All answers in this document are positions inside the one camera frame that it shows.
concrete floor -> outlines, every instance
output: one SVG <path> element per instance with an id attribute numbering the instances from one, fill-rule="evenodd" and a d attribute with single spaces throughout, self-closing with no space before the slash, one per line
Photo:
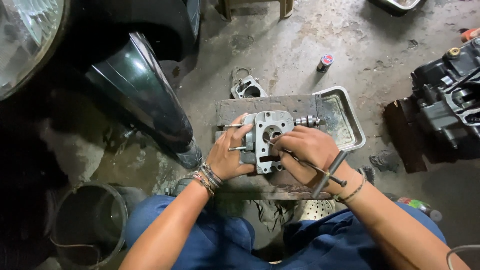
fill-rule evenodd
<path id="1" fill-rule="evenodd" d="M 369 164 L 369 155 L 393 149 L 381 113 L 387 103 L 411 94 L 410 72 L 459 46 L 458 29 L 480 25 L 480 0 L 422 1 L 403 17 L 392 17 L 368 1 L 296 0 L 293 15 L 281 21 L 278 3 L 259 3 L 233 9 L 230 23 L 221 20 L 215 4 L 203 2 L 198 58 L 162 62 L 204 155 L 215 137 L 215 102 L 230 96 L 233 67 L 250 66 L 269 95 L 309 94 L 332 86 L 347 89 L 367 137 L 363 148 L 349 154 L 352 167 Z M 413 39 L 417 46 L 409 42 Z M 321 76 L 315 68 L 324 53 L 333 54 L 335 62 Z M 78 125 L 58 132 L 45 122 L 42 136 L 73 184 L 99 179 L 155 194 L 189 173 L 141 136 L 120 140 L 122 128 L 88 100 L 65 95 L 81 104 L 63 108 L 76 116 Z M 444 219 L 438 225 L 451 247 L 480 243 L 480 198 L 475 195 L 480 190 L 480 161 L 430 165 L 429 170 L 408 175 L 403 167 L 397 173 L 377 172 L 376 186 L 441 211 Z M 256 217 L 255 211 L 246 212 L 252 212 L 249 219 Z M 263 243 L 256 245 L 263 246 L 275 235 L 257 231 L 257 236 Z M 475 255 L 462 255 L 472 269 L 480 268 Z"/>

knee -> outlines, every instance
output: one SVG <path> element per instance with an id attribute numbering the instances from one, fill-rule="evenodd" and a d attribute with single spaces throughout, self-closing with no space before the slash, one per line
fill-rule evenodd
<path id="1" fill-rule="evenodd" d="M 399 202 L 396 202 L 396 204 L 400 206 L 400 208 L 402 208 L 405 212 L 410 214 L 410 216 L 412 216 L 414 219 L 418 220 L 418 222 L 420 222 L 423 226 L 429 229 L 440 240 L 446 243 L 445 236 L 443 235 L 442 231 L 440 231 L 440 228 L 438 228 L 437 224 L 435 224 L 435 222 L 433 222 L 427 215 L 425 215 L 420 210 L 413 208 L 410 205 Z"/>
<path id="2" fill-rule="evenodd" d="M 130 214 L 125 226 L 125 242 L 130 248 L 172 201 L 173 197 L 153 195 L 140 202 Z"/>

wooden block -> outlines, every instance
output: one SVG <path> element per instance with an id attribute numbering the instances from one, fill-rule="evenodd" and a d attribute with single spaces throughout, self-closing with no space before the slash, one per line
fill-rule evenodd
<path id="1" fill-rule="evenodd" d="M 232 123 L 239 115 L 266 110 L 285 110 L 293 118 L 322 115 L 320 95 L 291 95 L 265 98 L 226 99 L 216 103 L 216 124 L 223 126 Z"/>

